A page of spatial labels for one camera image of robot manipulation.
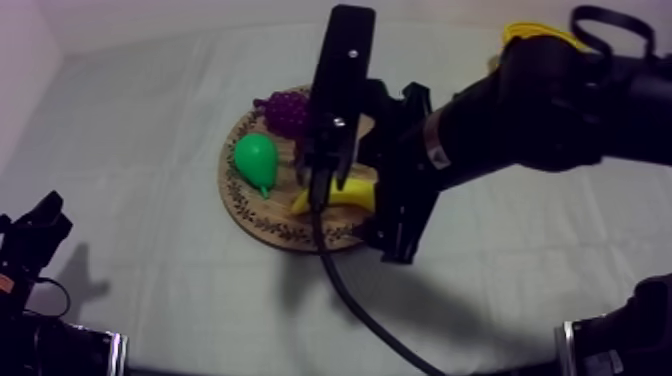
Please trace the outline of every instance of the round wooden board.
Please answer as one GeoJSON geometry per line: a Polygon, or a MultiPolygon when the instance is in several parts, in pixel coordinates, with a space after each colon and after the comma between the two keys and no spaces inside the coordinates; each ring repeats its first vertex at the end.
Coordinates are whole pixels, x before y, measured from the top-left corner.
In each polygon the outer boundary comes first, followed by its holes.
{"type": "MultiPolygon", "coordinates": [[[[307,86],[289,91],[299,91],[305,95],[310,93],[307,86]]],[[[358,137],[366,134],[372,126],[373,121],[362,116],[358,137]]],[[[302,253],[317,251],[313,243],[309,215],[294,216],[289,213],[292,202],[303,190],[296,181],[294,141],[268,132],[265,118],[259,111],[249,111],[229,133],[219,157],[217,175],[219,194],[224,206],[234,221],[249,235],[282,250],[302,253]],[[257,189],[248,185],[234,167],[234,147],[248,133],[265,134],[278,147],[278,175],[268,200],[264,200],[257,189]]],[[[375,181],[376,171],[355,164],[350,176],[375,181]]],[[[330,251],[339,251],[360,244],[361,240],[352,236],[352,230],[369,215],[371,214],[366,210],[354,206],[327,208],[322,215],[327,248],[330,251]]]]}

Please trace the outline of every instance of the white tablecloth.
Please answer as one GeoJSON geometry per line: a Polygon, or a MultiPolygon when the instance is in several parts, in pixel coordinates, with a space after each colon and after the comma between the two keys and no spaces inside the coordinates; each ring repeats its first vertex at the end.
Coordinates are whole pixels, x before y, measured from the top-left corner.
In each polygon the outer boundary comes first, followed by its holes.
{"type": "MultiPolygon", "coordinates": [[[[225,29],[66,62],[0,178],[0,208],[65,198],[75,227],[43,274],[70,290],[68,320],[126,333],[132,364],[174,371],[415,372],[343,309],[317,259],[251,239],[217,190],[229,130],[254,98],[311,81],[323,31],[225,29]]],[[[499,30],[382,23],[370,75],[392,93],[423,83],[438,107],[499,48],[499,30]]],[[[540,362],[554,326],[672,270],[671,197],[663,167],[512,167],[442,194],[415,265],[337,259],[372,315],[440,368],[540,362]]],[[[56,290],[34,295],[59,309],[56,290]]]]}

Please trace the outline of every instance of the plastic pear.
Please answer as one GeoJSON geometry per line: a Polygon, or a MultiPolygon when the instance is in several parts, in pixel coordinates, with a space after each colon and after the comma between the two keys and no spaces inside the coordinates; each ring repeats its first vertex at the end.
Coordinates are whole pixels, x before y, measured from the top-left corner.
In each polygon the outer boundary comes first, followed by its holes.
{"type": "Polygon", "coordinates": [[[278,148],[273,140],[259,133],[244,136],[236,143],[233,161],[243,177],[267,199],[278,174],[278,148]]]}

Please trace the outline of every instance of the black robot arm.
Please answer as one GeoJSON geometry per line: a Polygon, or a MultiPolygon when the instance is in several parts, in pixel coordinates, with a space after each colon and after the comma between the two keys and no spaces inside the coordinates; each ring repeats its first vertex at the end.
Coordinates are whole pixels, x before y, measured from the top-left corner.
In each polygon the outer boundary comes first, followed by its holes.
{"type": "MultiPolygon", "coordinates": [[[[579,7],[573,17],[573,24],[581,17],[619,21],[653,45],[653,33],[629,16],[579,7]]],[[[514,39],[497,69],[434,112],[427,88],[411,84],[395,100],[380,81],[369,81],[363,111],[376,125],[358,161],[379,180],[377,211],[360,235],[384,261],[410,264],[445,189],[513,164],[547,172],[602,157],[672,165],[671,68],[649,52],[641,59],[583,53],[539,36],[514,39]]]]}

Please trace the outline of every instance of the yellow banana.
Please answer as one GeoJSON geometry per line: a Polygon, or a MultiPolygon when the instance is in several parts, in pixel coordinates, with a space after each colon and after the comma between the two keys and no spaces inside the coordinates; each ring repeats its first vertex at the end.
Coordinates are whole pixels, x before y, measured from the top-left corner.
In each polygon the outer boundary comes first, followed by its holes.
{"type": "MultiPolygon", "coordinates": [[[[336,181],[333,180],[329,190],[329,205],[356,205],[373,213],[376,207],[373,184],[374,182],[370,180],[348,178],[343,185],[343,190],[339,191],[336,188],[336,181]]],[[[298,215],[309,210],[308,190],[304,189],[294,200],[290,212],[298,215]]]]}

